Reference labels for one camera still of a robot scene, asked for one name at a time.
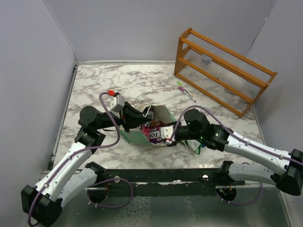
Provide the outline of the purple snack packet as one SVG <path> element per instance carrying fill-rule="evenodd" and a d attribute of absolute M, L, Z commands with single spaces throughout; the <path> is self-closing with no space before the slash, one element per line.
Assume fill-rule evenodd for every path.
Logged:
<path fill-rule="evenodd" d="M 140 130 L 150 143 L 158 144 L 163 142 L 163 139 L 160 138 L 160 127 L 164 126 L 166 123 L 153 120 L 141 125 Z"/>

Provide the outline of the green printed paper bag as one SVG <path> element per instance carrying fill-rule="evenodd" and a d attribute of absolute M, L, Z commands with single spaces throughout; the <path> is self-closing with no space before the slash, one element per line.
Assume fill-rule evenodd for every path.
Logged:
<path fill-rule="evenodd" d="M 174 125 L 177 119 L 165 105 L 139 105 L 137 109 L 143 112 L 144 116 L 150 116 L 152 120 L 129 132 L 121 128 L 120 136 L 131 145 L 165 147 L 166 137 L 161 135 L 164 130 L 160 127 Z"/>

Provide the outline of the green snack packet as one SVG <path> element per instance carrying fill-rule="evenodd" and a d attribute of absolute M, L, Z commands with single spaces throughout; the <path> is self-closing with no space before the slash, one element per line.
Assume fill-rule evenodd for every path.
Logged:
<path fill-rule="evenodd" d="M 200 141 L 197 140 L 184 140 L 183 144 L 185 145 L 188 151 L 191 150 L 197 155 L 200 155 L 201 149 L 205 147 Z"/>

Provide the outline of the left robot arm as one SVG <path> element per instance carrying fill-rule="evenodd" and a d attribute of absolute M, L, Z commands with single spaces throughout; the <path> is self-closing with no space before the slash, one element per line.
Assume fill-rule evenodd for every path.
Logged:
<path fill-rule="evenodd" d="M 80 112 L 81 126 L 75 141 L 59 163 L 33 187 L 27 185 L 21 191 L 22 209 L 28 214 L 28 225 L 50 227 L 61 215 L 64 206 L 85 187 L 101 186 L 104 174 L 98 170 L 82 170 L 78 177 L 76 170 L 90 158 L 97 149 L 103 148 L 105 135 L 100 129 L 119 126 L 130 130 L 152 121 L 146 112 L 140 112 L 128 102 L 100 112 L 86 106 Z"/>

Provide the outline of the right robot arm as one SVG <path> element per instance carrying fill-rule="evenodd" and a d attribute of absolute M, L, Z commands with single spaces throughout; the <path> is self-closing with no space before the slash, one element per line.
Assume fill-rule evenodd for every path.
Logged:
<path fill-rule="evenodd" d="M 232 131 L 221 122 L 210 123 L 206 115 L 194 105 L 186 108 L 180 121 L 161 127 L 160 136 L 166 144 L 173 145 L 180 140 L 198 140 L 207 148 L 242 156 L 255 165 L 244 165 L 225 161 L 217 179 L 223 185 L 236 181 L 255 181 L 275 186 L 280 191 L 299 196 L 303 188 L 303 153 L 293 149 L 285 151 L 252 141 Z"/>

